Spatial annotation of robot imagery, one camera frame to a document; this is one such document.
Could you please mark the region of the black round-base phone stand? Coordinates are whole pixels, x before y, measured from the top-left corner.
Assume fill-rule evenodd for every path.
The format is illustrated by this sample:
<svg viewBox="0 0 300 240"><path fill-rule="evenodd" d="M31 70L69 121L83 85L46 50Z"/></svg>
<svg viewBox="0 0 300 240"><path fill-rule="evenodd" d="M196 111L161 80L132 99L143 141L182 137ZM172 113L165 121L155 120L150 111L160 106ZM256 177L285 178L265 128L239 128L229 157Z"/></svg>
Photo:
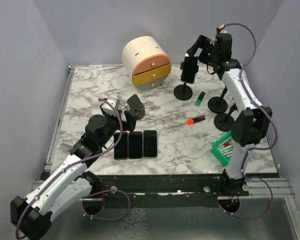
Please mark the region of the black round-base phone stand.
<svg viewBox="0 0 300 240"><path fill-rule="evenodd" d="M222 93L220 96L212 97L208 101L207 106L211 112L213 112L215 114L221 114L221 113L226 112L226 110L228 108L228 104L227 104L226 100L224 99L224 97L227 92L228 92L228 88L225 87L222 90Z"/></svg>

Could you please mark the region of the white-edged back phone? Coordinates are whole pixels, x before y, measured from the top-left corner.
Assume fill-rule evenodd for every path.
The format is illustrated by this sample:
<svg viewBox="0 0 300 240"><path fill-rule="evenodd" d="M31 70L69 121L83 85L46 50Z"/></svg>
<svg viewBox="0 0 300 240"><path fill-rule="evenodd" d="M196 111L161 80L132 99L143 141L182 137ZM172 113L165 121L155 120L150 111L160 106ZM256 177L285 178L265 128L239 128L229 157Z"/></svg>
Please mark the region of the white-edged back phone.
<svg viewBox="0 0 300 240"><path fill-rule="evenodd" d="M195 82L196 74L199 70L198 66L198 57L197 56L189 56L188 53L184 56L184 61L180 64L181 70L181 81L193 84Z"/></svg>

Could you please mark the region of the black back phone stand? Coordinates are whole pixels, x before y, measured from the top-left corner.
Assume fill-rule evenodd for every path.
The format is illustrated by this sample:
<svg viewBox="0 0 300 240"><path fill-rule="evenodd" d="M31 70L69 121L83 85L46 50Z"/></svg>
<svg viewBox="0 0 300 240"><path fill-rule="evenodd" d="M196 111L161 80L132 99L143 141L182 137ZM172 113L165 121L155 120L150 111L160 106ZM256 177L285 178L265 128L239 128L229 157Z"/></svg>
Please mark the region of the black back phone stand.
<svg viewBox="0 0 300 240"><path fill-rule="evenodd" d="M174 96L181 101L189 100L193 95L193 90L189 85L191 84L182 81L182 84L179 84L174 88Z"/></svg>

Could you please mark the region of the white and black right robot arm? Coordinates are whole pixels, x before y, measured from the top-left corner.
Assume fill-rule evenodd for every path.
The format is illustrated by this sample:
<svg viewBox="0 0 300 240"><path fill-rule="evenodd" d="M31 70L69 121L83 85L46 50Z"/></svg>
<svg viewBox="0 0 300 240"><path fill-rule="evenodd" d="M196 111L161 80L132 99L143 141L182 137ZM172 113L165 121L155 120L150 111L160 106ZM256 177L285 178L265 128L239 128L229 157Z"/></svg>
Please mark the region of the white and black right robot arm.
<svg viewBox="0 0 300 240"><path fill-rule="evenodd" d="M248 81L243 76L244 66L232 58L232 36L217 33L214 39L200 35L185 54L180 65L181 81L193 84L199 70L199 63L212 67L213 74L223 82L231 93L239 112L231 127L234 150L224 172L227 179L220 182L219 189L230 196L238 189L235 180L244 178L251 152L256 149L269 128L272 109L265 107L253 94Z"/></svg>

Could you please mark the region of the purple-edged black phone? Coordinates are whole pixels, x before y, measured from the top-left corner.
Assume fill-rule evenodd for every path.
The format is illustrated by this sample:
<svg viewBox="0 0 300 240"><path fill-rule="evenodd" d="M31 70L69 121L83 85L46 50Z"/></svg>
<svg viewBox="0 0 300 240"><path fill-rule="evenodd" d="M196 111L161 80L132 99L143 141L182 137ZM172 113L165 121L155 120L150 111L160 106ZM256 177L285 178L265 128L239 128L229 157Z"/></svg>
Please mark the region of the purple-edged black phone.
<svg viewBox="0 0 300 240"><path fill-rule="evenodd" d="M125 160L128 158L128 133L123 132L120 141L114 147L114 159Z"/></svg>

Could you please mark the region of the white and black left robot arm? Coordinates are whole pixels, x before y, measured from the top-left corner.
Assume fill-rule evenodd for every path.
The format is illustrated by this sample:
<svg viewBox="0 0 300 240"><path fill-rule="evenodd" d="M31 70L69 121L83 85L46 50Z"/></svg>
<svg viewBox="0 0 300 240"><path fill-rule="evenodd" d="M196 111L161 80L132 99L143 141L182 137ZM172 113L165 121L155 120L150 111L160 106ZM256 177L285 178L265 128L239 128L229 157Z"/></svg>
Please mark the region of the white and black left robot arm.
<svg viewBox="0 0 300 240"><path fill-rule="evenodd" d="M10 203L10 221L16 227L18 240L41 239L54 220L68 207L83 197L96 197L103 191L101 180L88 168L103 154L112 136L136 127L138 113L121 110L102 110L93 115L85 126L84 134L75 143L64 162L40 186L25 197L16 196Z"/></svg>

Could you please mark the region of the brown round phone stand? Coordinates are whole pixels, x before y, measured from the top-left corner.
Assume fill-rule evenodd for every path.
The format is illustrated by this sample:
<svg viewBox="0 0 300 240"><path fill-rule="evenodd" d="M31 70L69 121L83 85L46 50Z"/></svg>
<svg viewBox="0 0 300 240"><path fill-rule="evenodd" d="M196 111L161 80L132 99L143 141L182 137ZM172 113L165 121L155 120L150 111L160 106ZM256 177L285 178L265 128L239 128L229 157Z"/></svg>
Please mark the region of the brown round phone stand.
<svg viewBox="0 0 300 240"><path fill-rule="evenodd" d="M128 112L133 118L141 120L145 116L145 107L137 94L133 94L130 98L128 98L127 104L130 107Z"/></svg>

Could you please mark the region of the grey-cased phone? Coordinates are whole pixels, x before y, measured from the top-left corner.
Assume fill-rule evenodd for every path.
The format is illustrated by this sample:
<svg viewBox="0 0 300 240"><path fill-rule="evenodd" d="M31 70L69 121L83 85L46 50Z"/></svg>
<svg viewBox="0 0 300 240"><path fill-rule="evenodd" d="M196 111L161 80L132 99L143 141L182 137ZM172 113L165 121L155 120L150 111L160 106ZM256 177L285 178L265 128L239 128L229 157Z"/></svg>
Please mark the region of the grey-cased phone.
<svg viewBox="0 0 300 240"><path fill-rule="evenodd" d="M143 156L155 158L158 155L158 136L156 130L145 130L143 133Z"/></svg>

